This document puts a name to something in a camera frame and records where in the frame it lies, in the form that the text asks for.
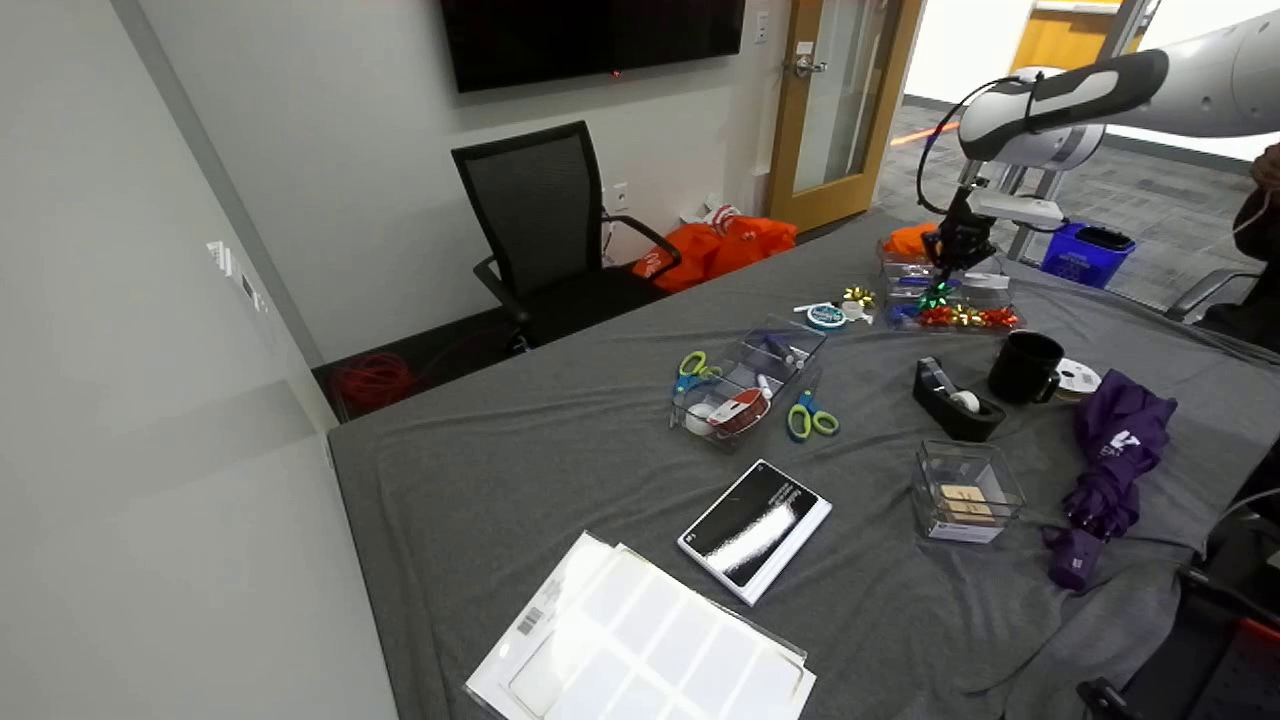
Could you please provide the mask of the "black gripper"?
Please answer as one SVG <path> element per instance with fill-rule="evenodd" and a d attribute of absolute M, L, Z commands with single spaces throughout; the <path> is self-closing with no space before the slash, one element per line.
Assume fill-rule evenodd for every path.
<path fill-rule="evenodd" d="M 961 189 L 943 211 L 943 225 L 929 235 L 929 261 L 935 267 L 961 274 L 994 251 L 993 215 L 979 215 Z"/>

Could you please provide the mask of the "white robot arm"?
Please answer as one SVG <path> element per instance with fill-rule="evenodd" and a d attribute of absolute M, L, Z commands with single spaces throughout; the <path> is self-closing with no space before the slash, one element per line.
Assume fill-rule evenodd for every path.
<path fill-rule="evenodd" d="M 1172 137 L 1280 128 L 1280 11 L 1063 74 L 1012 74 L 956 105 L 967 164 L 1067 171 L 1112 123 Z"/>

